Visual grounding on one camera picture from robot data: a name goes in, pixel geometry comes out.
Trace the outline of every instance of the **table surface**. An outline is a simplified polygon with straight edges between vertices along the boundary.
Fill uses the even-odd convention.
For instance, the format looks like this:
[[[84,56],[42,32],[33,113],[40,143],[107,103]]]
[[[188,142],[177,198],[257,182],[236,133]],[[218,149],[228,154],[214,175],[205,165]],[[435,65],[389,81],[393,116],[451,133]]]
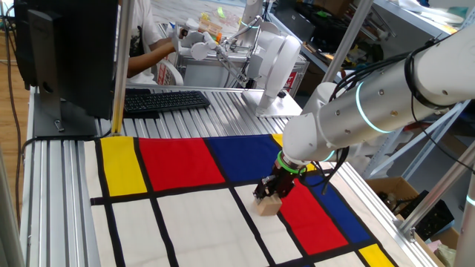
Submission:
[[[207,13],[210,21],[223,27],[221,33],[224,36],[231,36],[239,29],[239,25],[236,24],[224,24],[213,15],[213,11],[219,7],[223,8],[224,12],[229,12],[238,18],[243,16],[244,7],[238,7],[234,5],[227,5],[224,3],[217,3],[213,1],[200,1],[200,0],[151,0],[152,13],[154,20],[160,24],[181,23],[184,24],[188,19],[194,19],[199,21],[201,13]]]
[[[156,92],[171,87],[155,86]],[[159,119],[124,119],[122,134],[145,138],[188,138],[281,134],[288,118],[260,119],[240,97],[241,90],[201,90],[211,106],[204,109],[160,113]],[[33,90],[27,138],[33,135]],[[110,122],[97,120],[99,134]],[[99,266],[87,185],[83,141],[37,141],[27,146],[24,162],[24,192],[20,242],[27,266]],[[415,266],[435,266],[417,244],[409,243],[392,223],[395,217],[347,163],[338,172],[351,194],[361,200],[394,237]]]

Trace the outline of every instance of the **black stripe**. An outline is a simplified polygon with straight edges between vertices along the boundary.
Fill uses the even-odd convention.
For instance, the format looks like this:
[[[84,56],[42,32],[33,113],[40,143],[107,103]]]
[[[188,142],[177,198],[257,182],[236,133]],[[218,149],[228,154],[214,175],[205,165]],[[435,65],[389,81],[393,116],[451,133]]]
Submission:
[[[121,202],[137,201],[137,200],[146,200],[149,198],[169,197],[169,196],[175,196],[178,194],[187,194],[187,193],[194,193],[194,192],[199,192],[199,191],[210,191],[210,190],[227,189],[227,188],[228,188],[228,185],[226,183],[219,183],[219,184],[211,184],[211,185],[198,185],[198,186],[185,187],[185,188],[172,188],[172,189],[166,189],[166,190],[155,191],[155,192],[145,192],[145,193],[122,195],[122,196],[113,196],[107,199],[104,197],[94,197],[94,198],[91,198],[91,205],[104,205],[104,203],[107,203],[107,202],[121,203]]]
[[[295,246],[297,247],[298,251],[302,254],[302,257],[308,258],[308,253],[305,251],[304,247],[302,244],[300,244],[300,241],[298,241],[298,238],[295,236],[294,231],[292,230],[292,227],[290,227],[290,224],[285,220],[284,216],[282,213],[279,211],[277,213],[277,217],[281,221],[281,223],[285,226],[285,229],[287,230],[287,233],[289,234],[290,238],[294,242]]]
[[[387,257],[387,259],[395,266],[398,267],[394,259],[387,253],[387,251],[384,249],[383,245],[381,244],[381,241],[379,241],[378,238],[372,233],[372,231],[367,227],[367,225],[363,222],[363,220],[360,218],[360,216],[357,215],[357,213],[351,208],[350,204],[345,200],[345,198],[340,194],[340,191],[338,191],[335,186],[333,186],[331,183],[329,183],[329,186],[332,187],[336,195],[340,198],[340,200],[344,203],[344,205],[348,208],[348,210],[355,216],[356,220],[358,220],[358,223],[366,230],[366,232],[370,235],[371,239],[373,240],[373,243],[378,244],[379,249],[383,252],[383,254]]]
[[[140,144],[139,144],[138,138],[134,138],[134,150],[135,150],[135,156],[137,157],[137,161],[140,166],[140,170],[142,172],[143,181],[145,183],[147,191],[148,193],[153,193],[154,188],[151,184],[150,178],[148,177],[147,168],[145,167],[142,154],[140,153]],[[170,235],[168,235],[165,220],[163,219],[163,214],[158,205],[157,198],[154,197],[153,195],[152,196],[149,195],[149,197],[150,197],[151,208],[154,211],[155,219],[157,220],[158,228],[160,230],[160,236],[162,237],[163,243],[165,244],[165,249],[166,249],[170,266],[178,267],[177,255],[175,254],[175,249],[174,249],[173,243],[171,242]]]
[[[95,144],[97,157],[97,174],[99,176],[99,183],[101,185],[102,197],[107,199],[109,198],[109,188],[107,186],[107,180],[105,178],[102,146],[100,140],[95,140]],[[105,216],[107,218],[109,234],[111,235],[112,250],[114,251],[114,259],[116,261],[116,266],[125,267],[124,254],[122,252],[122,245],[120,243],[119,232],[117,231],[116,218],[114,216],[112,204],[105,204],[104,209]]]
[[[361,261],[361,263],[363,263],[365,267],[371,267],[360,251],[355,251],[355,253],[356,253],[356,256],[358,256],[359,260]]]
[[[274,261],[274,259],[272,259],[272,256],[271,256],[269,250],[266,247],[266,244],[262,240],[261,233],[259,233],[258,228],[256,227],[256,225],[252,221],[251,216],[247,212],[246,207],[244,206],[243,202],[241,201],[240,197],[238,196],[238,193],[236,192],[234,186],[229,182],[229,178],[226,175],[226,172],[224,171],[223,166],[221,166],[220,161],[218,160],[216,154],[214,153],[213,148],[209,144],[208,139],[203,138],[203,141],[205,142],[205,145],[208,148],[208,151],[211,154],[211,156],[214,160],[214,163],[216,164],[218,170],[221,172],[221,175],[223,176],[226,183],[228,184],[229,191],[231,192],[232,197],[235,199],[237,207],[239,208],[240,212],[242,213],[247,225],[251,229],[251,232],[254,234],[255,240],[259,244],[259,247],[261,247],[261,250],[262,250],[264,256],[266,257],[266,260],[269,263],[269,266],[275,266],[275,261]]]
[[[379,249],[380,249],[380,250],[383,252],[383,254],[386,256],[386,258],[387,258],[394,266],[398,266],[398,265],[396,264],[396,262],[393,260],[393,258],[392,258],[392,257],[387,253],[387,251],[383,248],[383,245],[381,244],[381,242],[379,242],[379,240],[378,240],[377,244],[378,244]]]
[[[345,231],[340,226],[338,221],[333,216],[331,216],[331,213],[328,210],[328,208],[321,202],[320,197],[318,197],[317,194],[310,187],[306,187],[305,185],[304,185],[304,187],[313,195],[313,198],[315,198],[315,200],[317,200],[318,205],[324,210],[325,214],[332,220],[333,225],[338,229],[338,231],[343,236],[343,238],[348,242],[348,244],[350,244],[351,246],[356,248],[356,246],[354,246],[354,243],[348,237],[347,233],[345,233]]]
[[[289,260],[285,263],[279,263],[275,267],[296,267],[296,266],[314,266],[309,259],[298,258],[295,260]]]
[[[281,144],[279,144],[277,141],[275,141],[273,135],[270,134],[270,135],[269,135],[269,138],[271,139],[271,141],[272,141],[275,145],[277,145],[278,148],[282,149]]]
[[[312,262],[318,263],[318,262],[321,262],[321,261],[324,261],[324,260],[329,260],[329,259],[332,259],[334,257],[338,257],[338,256],[341,256],[341,255],[348,254],[350,252],[354,252],[353,248],[350,245],[344,245],[342,247],[334,248],[334,249],[329,250],[329,251],[314,254],[314,255],[311,255],[309,257],[310,257]]]

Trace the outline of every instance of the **metal table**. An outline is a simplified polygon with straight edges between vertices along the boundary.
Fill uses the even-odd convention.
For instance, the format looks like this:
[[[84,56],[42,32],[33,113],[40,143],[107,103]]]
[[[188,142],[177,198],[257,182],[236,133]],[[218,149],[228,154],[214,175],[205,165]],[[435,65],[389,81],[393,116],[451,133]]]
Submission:
[[[154,89],[162,92],[170,87]],[[242,89],[178,89],[201,90],[212,105],[161,113],[159,119],[124,119],[122,134],[145,138],[280,134],[288,121],[253,116],[240,97]],[[33,97],[32,90],[28,139],[33,136]],[[97,120],[96,125],[99,134],[110,129],[110,122],[104,119]],[[38,141],[27,147],[25,156],[20,242],[26,266],[99,266],[85,184],[84,142]],[[415,266],[435,266],[419,245],[398,233],[391,221],[395,217],[349,164],[338,173]]]

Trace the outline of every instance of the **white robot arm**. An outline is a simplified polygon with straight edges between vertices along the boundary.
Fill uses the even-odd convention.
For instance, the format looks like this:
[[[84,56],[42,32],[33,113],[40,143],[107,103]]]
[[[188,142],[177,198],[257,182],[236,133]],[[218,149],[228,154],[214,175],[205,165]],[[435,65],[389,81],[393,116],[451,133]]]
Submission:
[[[475,98],[475,25],[406,59],[375,68],[351,90],[329,101],[317,87],[304,112],[284,129],[283,149],[272,169],[255,189],[258,205],[264,197],[285,197],[294,178],[311,162],[334,160],[335,151],[387,134],[431,115],[438,108]]]
[[[287,77],[289,77],[297,61],[301,47],[295,37],[281,36],[275,25],[269,22],[261,22],[261,20],[261,17],[257,16],[247,27],[244,27],[230,38],[224,39],[219,45],[216,44],[209,33],[198,32],[197,23],[192,20],[189,20],[186,27],[180,29],[180,32],[176,27],[172,35],[175,50],[182,55],[202,60],[208,56],[208,52],[213,50],[216,53],[217,60],[236,78],[242,88],[247,88],[250,79],[257,81],[265,90],[255,109],[256,116],[263,115],[283,89]],[[255,40],[255,44],[259,45],[260,50],[250,56],[249,69],[246,73],[243,73],[228,57],[226,46],[259,22],[261,22],[259,24],[261,33],[258,39]]]

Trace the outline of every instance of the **computer monitor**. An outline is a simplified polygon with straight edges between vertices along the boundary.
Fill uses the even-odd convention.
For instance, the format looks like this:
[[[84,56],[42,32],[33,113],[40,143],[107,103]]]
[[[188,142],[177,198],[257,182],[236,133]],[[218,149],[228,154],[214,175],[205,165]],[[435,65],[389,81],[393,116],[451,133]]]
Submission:
[[[35,136],[94,136],[114,97],[117,0],[15,0],[16,61],[38,86]]]

